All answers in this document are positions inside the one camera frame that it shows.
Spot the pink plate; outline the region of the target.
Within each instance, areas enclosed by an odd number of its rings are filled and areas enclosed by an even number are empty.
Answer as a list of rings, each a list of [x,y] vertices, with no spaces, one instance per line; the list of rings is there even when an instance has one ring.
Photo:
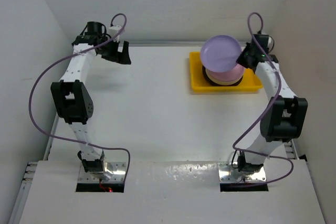
[[[219,81],[232,82],[239,80],[245,72],[245,68],[241,65],[236,65],[233,69],[225,72],[213,72],[206,69],[206,73],[211,77]]]

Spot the purple plate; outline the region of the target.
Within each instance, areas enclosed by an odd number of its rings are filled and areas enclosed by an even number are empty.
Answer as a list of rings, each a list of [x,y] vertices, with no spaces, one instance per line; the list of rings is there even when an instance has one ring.
[[[202,65],[212,72],[232,70],[241,54],[240,43],[228,35],[218,35],[208,39],[200,50]]]

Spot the orange plate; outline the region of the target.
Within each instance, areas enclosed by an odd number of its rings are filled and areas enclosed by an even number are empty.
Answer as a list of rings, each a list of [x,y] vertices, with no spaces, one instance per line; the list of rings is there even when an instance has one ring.
[[[243,77],[241,77],[240,79],[233,80],[233,81],[221,81],[217,79],[211,79],[209,76],[207,76],[205,79],[210,85],[215,86],[215,87],[234,87],[234,86],[239,85],[242,82]]]

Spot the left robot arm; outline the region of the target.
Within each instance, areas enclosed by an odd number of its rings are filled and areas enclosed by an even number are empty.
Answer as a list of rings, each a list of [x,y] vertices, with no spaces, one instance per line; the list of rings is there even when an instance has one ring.
[[[106,26],[99,22],[88,22],[84,30],[72,43],[75,56],[70,60],[65,74],[58,82],[51,84],[51,93],[57,114],[73,130],[79,141],[79,159],[86,173],[100,180],[112,177],[112,166],[106,161],[104,152],[91,146],[89,120],[93,116],[93,100],[86,89],[85,82],[90,66],[96,56],[122,65],[131,64],[129,43],[123,43],[119,51],[119,40],[108,41],[116,35],[121,26]],[[107,42],[98,48],[97,45]]]

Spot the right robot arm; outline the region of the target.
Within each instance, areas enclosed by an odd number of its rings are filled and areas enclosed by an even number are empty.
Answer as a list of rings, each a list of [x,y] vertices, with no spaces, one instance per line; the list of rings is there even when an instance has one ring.
[[[237,169],[242,173],[255,173],[263,167],[265,159],[282,145],[301,134],[308,101],[298,97],[287,85],[275,56],[265,56],[254,41],[246,44],[237,63],[251,69],[259,78],[269,100],[261,114],[260,133],[245,150],[239,151]]]

